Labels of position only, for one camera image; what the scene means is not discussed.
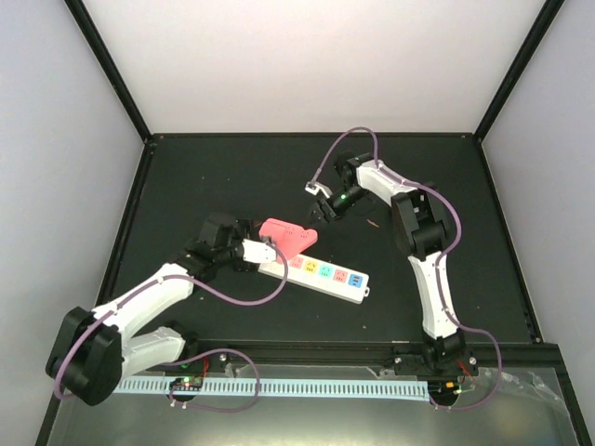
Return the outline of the pink extension socket adapter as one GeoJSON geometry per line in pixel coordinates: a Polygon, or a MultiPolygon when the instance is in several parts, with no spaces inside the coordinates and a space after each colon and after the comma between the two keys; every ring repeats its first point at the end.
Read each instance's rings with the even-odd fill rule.
{"type": "Polygon", "coordinates": [[[270,239],[290,262],[318,241],[318,232],[280,219],[268,218],[258,231],[261,239],[270,239]]]}

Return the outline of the white power strip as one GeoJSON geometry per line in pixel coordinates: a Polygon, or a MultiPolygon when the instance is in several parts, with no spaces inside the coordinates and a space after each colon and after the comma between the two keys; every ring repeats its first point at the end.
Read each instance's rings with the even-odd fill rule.
{"type": "Polygon", "coordinates": [[[357,305],[369,296],[369,276],[358,270],[303,254],[289,260],[288,267],[286,279],[295,285],[357,305]]]}

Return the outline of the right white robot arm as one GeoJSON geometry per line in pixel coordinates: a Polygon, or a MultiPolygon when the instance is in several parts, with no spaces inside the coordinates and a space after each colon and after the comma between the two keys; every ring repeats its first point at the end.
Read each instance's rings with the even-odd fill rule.
{"type": "Polygon", "coordinates": [[[455,238],[444,204],[420,185],[389,169],[369,153],[336,158],[334,168],[342,188],[333,191],[318,181],[318,169],[305,191],[316,197],[309,211],[311,224],[331,223],[345,216],[364,196],[373,194],[391,211],[395,244],[407,257],[422,307],[421,357],[431,374],[445,374],[465,350],[446,271],[446,250],[455,238]]]}

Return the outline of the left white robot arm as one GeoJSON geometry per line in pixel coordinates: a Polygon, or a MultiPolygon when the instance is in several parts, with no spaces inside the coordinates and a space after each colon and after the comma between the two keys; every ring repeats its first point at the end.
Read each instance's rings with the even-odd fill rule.
{"type": "Polygon", "coordinates": [[[46,363],[55,398],[77,398],[94,406],[124,379],[153,366],[192,369],[201,357],[192,334],[176,324],[148,334],[139,330],[196,289],[247,306],[247,301],[224,295],[209,282],[222,268],[252,272],[276,260],[286,257],[270,236],[260,235],[257,221],[210,215],[199,235],[150,278],[107,304],[91,310],[76,307],[64,316],[46,363]]]}

